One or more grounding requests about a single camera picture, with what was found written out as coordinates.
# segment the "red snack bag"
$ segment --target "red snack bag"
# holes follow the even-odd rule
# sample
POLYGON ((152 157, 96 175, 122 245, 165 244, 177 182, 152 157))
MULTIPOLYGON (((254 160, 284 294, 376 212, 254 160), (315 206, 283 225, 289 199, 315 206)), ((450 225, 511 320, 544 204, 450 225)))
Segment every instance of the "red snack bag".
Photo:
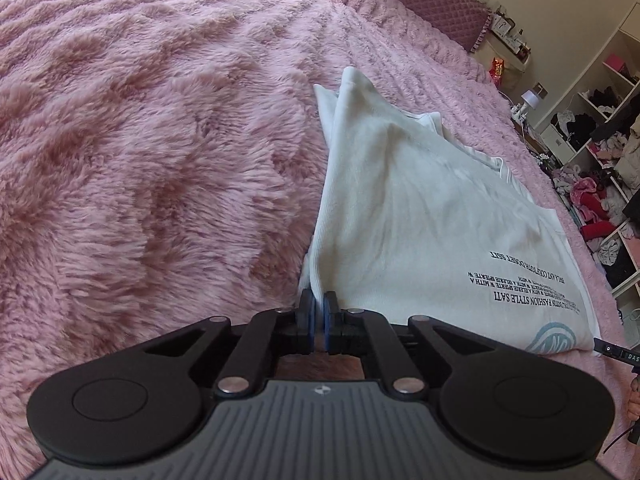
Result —
POLYGON ((495 87, 500 88, 500 82, 502 81, 502 71, 504 70, 504 60, 499 57, 494 57, 489 75, 493 80, 495 87))

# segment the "pink fluffy blanket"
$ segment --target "pink fluffy blanket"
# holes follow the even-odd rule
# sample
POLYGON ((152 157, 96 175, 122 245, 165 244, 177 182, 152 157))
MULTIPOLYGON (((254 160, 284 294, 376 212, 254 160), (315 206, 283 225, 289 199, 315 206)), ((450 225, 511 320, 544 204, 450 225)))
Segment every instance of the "pink fluffy blanket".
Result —
MULTIPOLYGON (((337 88, 347 65, 405 110, 440 111, 558 210, 602 333, 622 343, 507 105, 397 0, 0 0, 0 477, 42 460, 25 405, 47 376, 295 300, 326 167, 312 84, 337 88)), ((619 433, 628 367, 557 359, 607 384, 619 433)), ((602 463, 630 479, 635 450, 622 440, 602 463)))

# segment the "white lamp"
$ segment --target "white lamp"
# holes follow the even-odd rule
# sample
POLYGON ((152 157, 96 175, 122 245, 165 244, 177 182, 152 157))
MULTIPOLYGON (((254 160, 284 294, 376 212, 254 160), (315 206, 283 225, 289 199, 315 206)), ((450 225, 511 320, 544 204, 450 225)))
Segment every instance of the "white lamp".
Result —
POLYGON ((540 104, 540 97, 531 90, 524 92, 524 94, 522 94, 522 98, 524 99, 524 104, 515 111, 513 115, 513 119, 515 121, 523 121, 527 117, 529 108, 533 108, 535 110, 540 104))

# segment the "gray ribbed panel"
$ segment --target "gray ribbed panel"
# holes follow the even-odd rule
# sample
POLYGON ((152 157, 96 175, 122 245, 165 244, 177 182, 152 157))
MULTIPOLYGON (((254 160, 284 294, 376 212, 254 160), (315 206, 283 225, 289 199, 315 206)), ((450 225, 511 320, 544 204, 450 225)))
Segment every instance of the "gray ribbed panel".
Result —
POLYGON ((51 462, 36 480, 605 480, 594 463, 516 472, 452 444, 430 411, 376 383, 270 381, 260 395, 220 404, 188 444, 145 465, 83 470, 51 462))

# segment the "lampshade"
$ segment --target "lampshade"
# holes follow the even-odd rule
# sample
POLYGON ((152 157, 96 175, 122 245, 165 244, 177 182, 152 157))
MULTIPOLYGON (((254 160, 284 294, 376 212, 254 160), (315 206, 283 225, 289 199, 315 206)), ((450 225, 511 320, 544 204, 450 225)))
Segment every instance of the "lampshade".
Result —
POLYGON ((538 105, 540 104, 540 98, 531 90, 527 90, 526 92, 524 92, 524 94, 522 94, 522 98, 524 99, 524 102, 526 102, 526 104, 528 104, 534 110, 538 108, 538 105))

